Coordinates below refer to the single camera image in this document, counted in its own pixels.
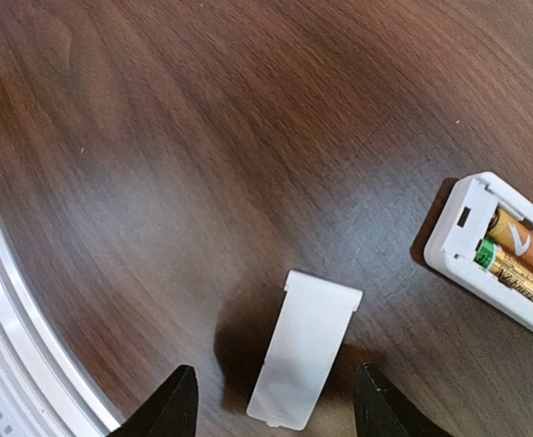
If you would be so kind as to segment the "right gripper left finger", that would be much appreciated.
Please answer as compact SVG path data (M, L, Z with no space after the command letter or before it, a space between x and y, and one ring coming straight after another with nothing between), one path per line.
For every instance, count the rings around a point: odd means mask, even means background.
M180 365L110 436L195 436L198 408L195 370Z

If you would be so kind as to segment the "white battery cover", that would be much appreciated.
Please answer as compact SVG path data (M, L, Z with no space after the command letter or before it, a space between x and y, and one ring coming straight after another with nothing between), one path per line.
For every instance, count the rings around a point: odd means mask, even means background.
M285 298L246 413L273 428L301 431L363 293L294 269L283 289Z

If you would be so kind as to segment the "white remote control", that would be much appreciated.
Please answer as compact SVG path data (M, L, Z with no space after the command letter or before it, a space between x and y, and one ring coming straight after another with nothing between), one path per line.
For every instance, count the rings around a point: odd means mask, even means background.
M533 203L496 174L457 181L424 258L533 332Z

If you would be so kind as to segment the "copper AA battery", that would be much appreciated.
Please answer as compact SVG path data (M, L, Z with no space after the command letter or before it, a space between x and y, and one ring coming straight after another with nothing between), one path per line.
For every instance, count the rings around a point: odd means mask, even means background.
M533 232L503 208L496 208L487 234L521 263L533 269Z
M533 302L533 270L522 265L489 238L480 241L474 262L506 287Z

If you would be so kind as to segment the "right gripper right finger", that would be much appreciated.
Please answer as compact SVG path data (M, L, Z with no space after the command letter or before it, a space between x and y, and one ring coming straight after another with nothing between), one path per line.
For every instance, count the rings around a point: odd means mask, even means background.
M358 436L450 436L372 363L361 364L354 378L354 418Z

